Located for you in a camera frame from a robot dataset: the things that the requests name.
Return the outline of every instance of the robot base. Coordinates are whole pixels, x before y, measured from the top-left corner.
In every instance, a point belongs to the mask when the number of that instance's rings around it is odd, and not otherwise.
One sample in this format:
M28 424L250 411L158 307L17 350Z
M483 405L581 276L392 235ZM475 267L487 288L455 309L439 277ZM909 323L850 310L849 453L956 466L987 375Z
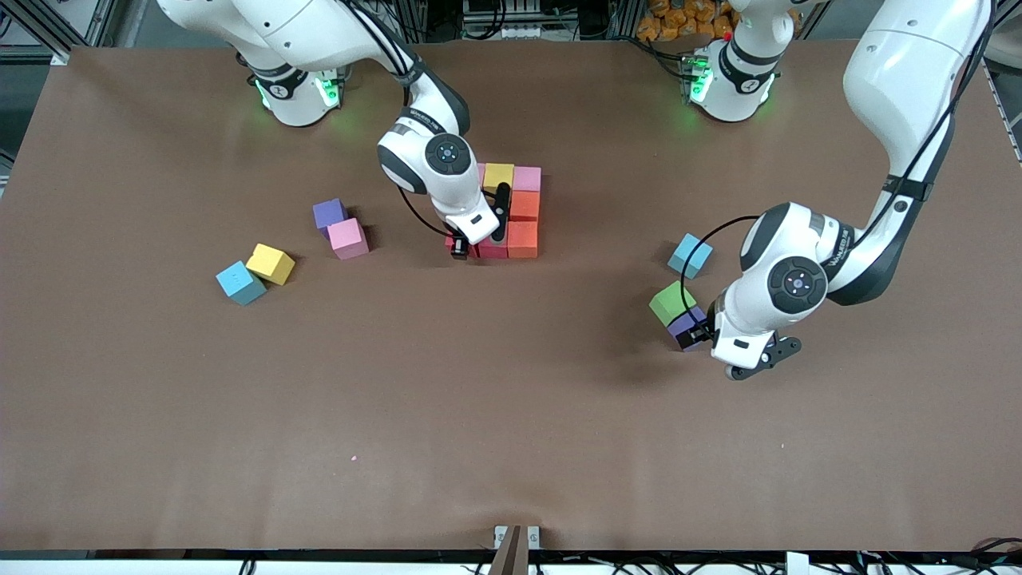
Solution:
M761 85L743 86L748 93L739 92L738 87L719 70L721 50L727 44L724 40L716 40L695 51L694 56L706 58L709 65L705 68L695 67L688 70L697 74L701 71L701 78L684 82L682 90L689 101L706 110L711 116L723 122L741 122L748 119L766 101L776 76L772 75L770 80Z

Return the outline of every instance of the foam cube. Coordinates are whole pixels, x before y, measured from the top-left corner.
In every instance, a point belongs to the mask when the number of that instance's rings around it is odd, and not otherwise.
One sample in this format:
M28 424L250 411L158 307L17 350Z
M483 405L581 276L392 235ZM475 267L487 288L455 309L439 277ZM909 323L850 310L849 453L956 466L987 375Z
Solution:
M507 183L514 189L514 163L486 163L482 175L482 189L494 193L502 183Z
M494 237L490 236L490 237L483 239L482 241L480 241L476 245L476 247L479 250L479 256L482 257L483 259L506 259L506 258L508 258L508 234L507 234L507 231L504 232L504 238L501 239L500 241L494 241Z
M542 170L528 165L514 166L514 185L511 189L515 191L540 191L540 175Z
M539 222L508 222L508 257L522 259L538 256L540 256Z
M341 259L362 255L369 252L369 242L366 232L359 225L358 218L349 218L326 228L330 238L330 248Z
M692 294L689 294L688 290L685 291L685 301L682 302L681 281L675 281L664 287L649 302L649 308L653 310L653 314L656 315L657 320L660 321L660 324L663 324L664 328L670 326L671 322L685 314L687 307L695 307L695 305L696 299L692 297Z
M451 247L454 246L454 238L451 237L450 235L447 236L447 239L444 241L444 245L448 248L448 252L450 252L451 251ZM478 245L469 245L468 246L468 255L471 256L471 257L478 257L479 256L479 246Z
M257 243L252 255L245 261L245 267L267 281L283 285L294 269L294 259L276 247Z
M326 228L346 220L347 209L340 202L340 199L329 199L313 205L313 218L316 219L316 229L320 230L323 237L330 239L326 233Z
M511 192L511 213L513 222L536 222L540 220L540 192Z
M699 309L699 306L694 306L692 308L692 316L696 317L696 322L702 324L706 322L706 315L703 310ZM683 314L678 318L678 320L670 323L667 326L667 333L670 334L678 345L682 348L682 351L692 351L699 347L702 342L692 341L692 334L690 330L696 327L695 323L692 322L692 316L688 314Z
M677 271L678 273L685 273L685 277L688 277L689 279L694 279L696 274L699 273L699 270L702 269L703 263L706 262L706 257L708 257L710 252L713 250L713 248L709 246L709 243L703 243L702 245L699 245L698 249L696 249L696 245L698 244L698 237L692 235L691 233L686 233L685 238L682 239L682 242L678 244L678 248L675 249L675 253L670 255L670 260L667 261L670 269ZM692 253L693 249L695 249L696 252L692 255L692 259L689 260L688 269L683 271L682 268L685 266L685 259L689 256L689 253Z
M246 306L266 294L266 285L248 271L245 263L234 261L231 267L217 274L217 281L227 297Z

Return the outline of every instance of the colored block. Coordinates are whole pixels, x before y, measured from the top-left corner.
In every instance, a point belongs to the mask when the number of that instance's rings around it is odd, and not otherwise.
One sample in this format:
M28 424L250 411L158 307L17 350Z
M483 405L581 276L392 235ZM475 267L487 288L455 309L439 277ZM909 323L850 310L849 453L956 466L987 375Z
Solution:
M366 232L359 225L358 218L349 218L326 228L330 248L341 259L350 259L369 252Z
M685 314L686 305L688 307L695 307L696 300L686 290L685 303L682 303L682 282L675 281L664 287L657 295L653 296L653 300L649 303L649 308L656 315L660 324L663 324L663 327L666 328L678 317Z
M525 193L540 195L535 191ZM513 259L540 256L539 222L508 222L508 256Z
M515 190L511 192L512 222L536 222L540 220L540 192Z
M506 259L508 258L508 234L507 231L504 232L504 238L500 241L494 241L494 237L490 237L480 241L476 247L479 249L479 257L483 259Z
M257 243L252 255L245 261L245 267L267 281L283 285L294 269L294 259L276 247Z
M689 256L689 253L692 253L693 249L696 249L696 245L698 244L698 237L692 235L691 233L686 233L685 238L682 239L682 242L678 244L678 248L675 249L675 253L670 255L670 260L667 261L670 269L677 271L678 273L682 273L682 267L685 266L685 258ZM702 269L703 263L706 262L706 257L709 256L713 248L709 246L709 243L699 245L695 254L692 255L692 259L689 260L689 268L684 272L685 277L688 277L689 279L695 278L696 274L699 273L699 270Z
M347 209L344 208L340 199L329 199L313 205L313 218L316 219L316 229L320 230L323 237L329 239L330 237L326 233L327 226L346 220Z
M514 189L514 163L486 163L486 172L482 175L482 189L494 193L497 186L504 182Z
M511 189L515 191L540 191L540 176L543 173L539 167L528 165L514 166L514 185Z
M444 241L444 246L448 248L448 252L450 253L451 252L451 247L454 246L454 238L451 237L450 235L447 236L447 239ZM471 257L478 257L479 256L479 246L478 245L469 245L468 246L468 254Z
M706 322L706 315L699 309L699 306L692 308L692 316L696 317L696 321L700 324ZM692 316L683 314L678 320L671 322L670 326L667 326L667 333L675 338L682 351L692 351L702 343L692 341L692 334L689 331L696 327L695 323L692 322Z
M231 267L218 273L217 281L228 298L243 306L266 294L266 285L241 261L234 261Z

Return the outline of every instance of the orange cube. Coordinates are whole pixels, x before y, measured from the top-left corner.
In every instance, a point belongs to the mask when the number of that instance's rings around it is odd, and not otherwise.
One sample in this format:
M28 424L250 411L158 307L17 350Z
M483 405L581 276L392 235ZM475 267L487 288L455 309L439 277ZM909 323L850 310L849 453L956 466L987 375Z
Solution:
M508 222L508 256L522 259L539 255L540 223Z
M540 220L540 192L511 192L511 221L536 222Z

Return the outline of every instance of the black band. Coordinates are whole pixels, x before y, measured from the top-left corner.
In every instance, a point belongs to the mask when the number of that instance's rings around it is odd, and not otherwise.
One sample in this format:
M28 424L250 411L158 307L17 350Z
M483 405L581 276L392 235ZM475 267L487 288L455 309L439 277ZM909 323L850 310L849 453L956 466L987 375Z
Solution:
M252 74L263 78L276 78L278 76L283 76L291 70L293 67L291 64L284 62L273 69L263 69L261 67L256 67L254 65L247 64L248 69L252 70Z
M752 54L750 54L750 53L746 52L745 50L743 50L738 45L738 42L735 42L734 38L731 40L731 42L728 43L727 46L725 46L725 49L728 49L728 48L731 48L735 52L735 55L738 56L739 58L741 58L742 61L749 62L752 65L770 65L772 63L777 63L777 62L781 61L781 56L784 55L784 52L781 52L780 54L778 54L776 56L770 56L770 57L766 57L766 58L763 58L763 57L760 57L760 56L753 56Z
M301 85L309 78L309 73L293 68L290 75L280 80L264 80L256 77L256 81L263 87L263 90L278 100L289 100L294 95L294 89Z
M758 74L755 76L751 74L746 74L741 69L735 67L735 65L728 60L728 57L726 55L727 53L728 53L727 48L721 50L721 57L719 57L721 61L718 67L721 69L721 74L723 74L725 78L731 81L731 83L735 86L735 91L738 92L739 94L754 93L756 90L759 89L760 86L763 85L764 82L770 80L771 76L774 74L773 67L762 74Z
M431 115L429 115L425 111L422 111L421 109L405 106L401 108L401 113L398 114L398 117L408 117L411 119L415 119L419 124L425 126L426 129L428 129L435 135L447 133L447 130L444 129L444 126L440 126L439 122L433 119Z
M824 273L827 274L828 281L834 279L844 267L844 262L848 260L848 254L851 253L851 244L855 241L855 228L844 222L838 222L838 225L840 227L837 239L834 241L834 254L821 265L824 268Z

